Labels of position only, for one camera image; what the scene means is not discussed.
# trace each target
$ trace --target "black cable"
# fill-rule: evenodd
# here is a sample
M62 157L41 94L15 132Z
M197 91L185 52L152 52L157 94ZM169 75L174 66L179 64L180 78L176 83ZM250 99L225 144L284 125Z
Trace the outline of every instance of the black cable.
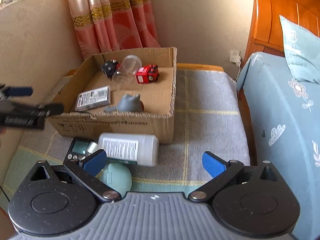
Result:
M10 202L10 199L8 198L8 195L4 192L3 188L0 186L1 191L3 192L3 194L5 195L5 197L7 198L7 200Z

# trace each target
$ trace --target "gray toy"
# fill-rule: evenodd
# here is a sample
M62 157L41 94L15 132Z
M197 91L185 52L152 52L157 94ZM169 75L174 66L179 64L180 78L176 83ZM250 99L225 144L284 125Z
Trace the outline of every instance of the gray toy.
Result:
M140 94L136 96L131 96L125 94L117 106L107 106L104 109L105 112L143 112L144 106L143 103L140 101Z

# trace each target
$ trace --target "curtain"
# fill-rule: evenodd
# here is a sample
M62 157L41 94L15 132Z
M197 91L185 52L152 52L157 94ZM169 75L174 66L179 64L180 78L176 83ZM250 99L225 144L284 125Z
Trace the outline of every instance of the curtain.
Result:
M151 0L68 0L84 59L92 54L160 47Z

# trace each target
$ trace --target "wooden headboard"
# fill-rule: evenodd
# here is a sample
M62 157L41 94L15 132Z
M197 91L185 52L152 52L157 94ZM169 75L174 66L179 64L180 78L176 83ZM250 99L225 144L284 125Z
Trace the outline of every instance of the wooden headboard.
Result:
M251 28L242 66L256 51L284 56L279 15L319 37L320 0L254 0Z

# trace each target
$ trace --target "pillow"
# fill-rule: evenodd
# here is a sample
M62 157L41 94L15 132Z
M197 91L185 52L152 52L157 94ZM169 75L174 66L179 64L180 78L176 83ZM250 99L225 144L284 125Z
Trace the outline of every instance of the pillow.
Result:
M293 78L320 84L320 38L280 15L285 59Z

